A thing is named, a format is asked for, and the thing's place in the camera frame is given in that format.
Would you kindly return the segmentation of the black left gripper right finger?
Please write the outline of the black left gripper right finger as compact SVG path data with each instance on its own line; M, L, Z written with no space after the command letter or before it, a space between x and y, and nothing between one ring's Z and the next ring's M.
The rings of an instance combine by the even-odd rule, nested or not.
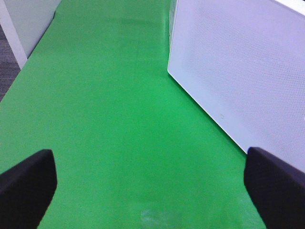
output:
M268 229L305 227L305 174L273 154L248 149L244 185Z

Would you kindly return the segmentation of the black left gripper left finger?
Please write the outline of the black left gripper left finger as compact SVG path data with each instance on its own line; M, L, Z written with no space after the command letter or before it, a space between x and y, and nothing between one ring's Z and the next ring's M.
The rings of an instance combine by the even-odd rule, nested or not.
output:
M43 149L0 175L0 227L36 229L57 188L52 150Z

